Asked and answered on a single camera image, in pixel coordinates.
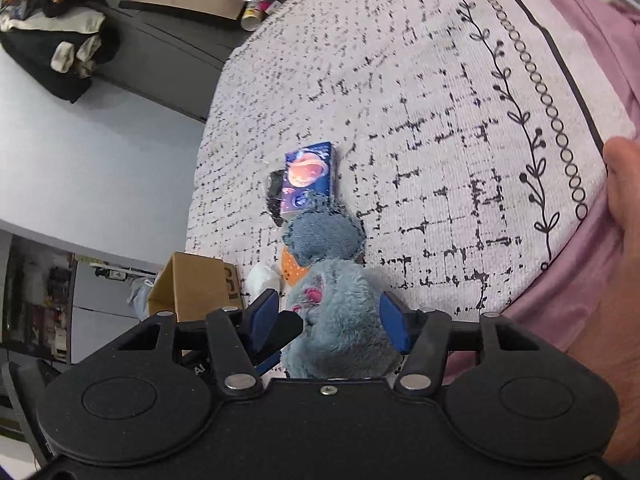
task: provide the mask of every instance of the box with planet print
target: box with planet print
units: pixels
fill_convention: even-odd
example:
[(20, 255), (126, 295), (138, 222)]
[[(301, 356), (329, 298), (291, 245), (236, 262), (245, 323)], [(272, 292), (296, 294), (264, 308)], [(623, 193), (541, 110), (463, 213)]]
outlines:
[(309, 204), (309, 193), (334, 198), (335, 152), (330, 142), (318, 142), (287, 153), (282, 179), (280, 215), (292, 218)]

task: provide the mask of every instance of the pink fabric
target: pink fabric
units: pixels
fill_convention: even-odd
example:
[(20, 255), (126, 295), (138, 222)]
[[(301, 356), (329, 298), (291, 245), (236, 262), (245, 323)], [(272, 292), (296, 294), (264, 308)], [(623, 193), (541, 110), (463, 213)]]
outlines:
[[(584, 36), (640, 131), (640, 14), (600, 0), (550, 1)], [(567, 350), (596, 309), (621, 249), (620, 231), (609, 215), (603, 190), (548, 271), (504, 315)], [(472, 365), (472, 355), (454, 354), (447, 362), (447, 375), (451, 378)]]

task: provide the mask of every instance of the black leaf vine pattern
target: black leaf vine pattern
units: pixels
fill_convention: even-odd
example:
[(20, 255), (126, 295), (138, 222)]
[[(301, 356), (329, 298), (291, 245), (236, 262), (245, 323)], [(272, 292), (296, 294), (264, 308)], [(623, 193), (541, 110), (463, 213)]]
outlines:
[(543, 150), (546, 148), (546, 142), (542, 138), (542, 128), (536, 128), (533, 136), (529, 132), (527, 123), (529, 123), (531, 113), (522, 110), (520, 104), (518, 104), (511, 93), (509, 88), (511, 68), (508, 66), (502, 66), (499, 62), (499, 60), (504, 57), (504, 50), (502, 49), (504, 43), (501, 40), (497, 40), (495, 42), (495, 46), (492, 46), (489, 43), (488, 40), (491, 36), (491, 32), (488, 28), (480, 28), (474, 21), (472, 10), (475, 8), (476, 4), (473, 0), (460, 0), (456, 12), (463, 22), (469, 23), (475, 29), (469, 34), (469, 37), (474, 41), (479, 41), (484, 44), (489, 53), (491, 53), (494, 62), (494, 68), (491, 70), (491, 75), (499, 81), (498, 84), (493, 85), (493, 88), (498, 92), (500, 101), (506, 101), (513, 105), (514, 109), (507, 112), (507, 117), (514, 123), (519, 124), (523, 133), (527, 137), (529, 151), (531, 154), (531, 163), (526, 164), (526, 171), (520, 173), (520, 181), (529, 187), (529, 202), (536, 204), (540, 208), (540, 220), (536, 221), (533, 224), (533, 227), (536, 231), (545, 235), (547, 261), (540, 264), (540, 269), (546, 270), (551, 263), (552, 258), (549, 233), (558, 225), (558, 221), (560, 220), (559, 211), (556, 211), (549, 219), (547, 219), (545, 186), (542, 182), (542, 176), (546, 171), (546, 158), (543, 155), (538, 156), (536, 153), (536, 150)]

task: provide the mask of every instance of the orange polka dot fabric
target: orange polka dot fabric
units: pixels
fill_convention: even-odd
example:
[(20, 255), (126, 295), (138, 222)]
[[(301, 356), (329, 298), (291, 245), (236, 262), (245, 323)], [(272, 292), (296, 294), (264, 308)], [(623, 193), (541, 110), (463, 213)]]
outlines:
[(296, 259), (289, 253), (287, 246), (282, 248), (282, 277), (287, 285), (294, 286), (309, 272), (308, 267), (300, 267)]

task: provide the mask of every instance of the screw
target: screw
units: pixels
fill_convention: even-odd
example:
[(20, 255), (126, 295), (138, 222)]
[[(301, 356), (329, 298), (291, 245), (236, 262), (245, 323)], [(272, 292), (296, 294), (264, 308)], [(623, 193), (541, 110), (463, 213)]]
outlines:
[(225, 386), (230, 390), (248, 390), (255, 386), (255, 377), (249, 374), (233, 374), (225, 379)]
[(400, 384), (407, 390), (424, 390), (431, 386), (431, 379), (422, 374), (408, 374), (400, 378)]
[(323, 395), (335, 395), (338, 393), (338, 388), (335, 386), (323, 386), (320, 388), (320, 393)]

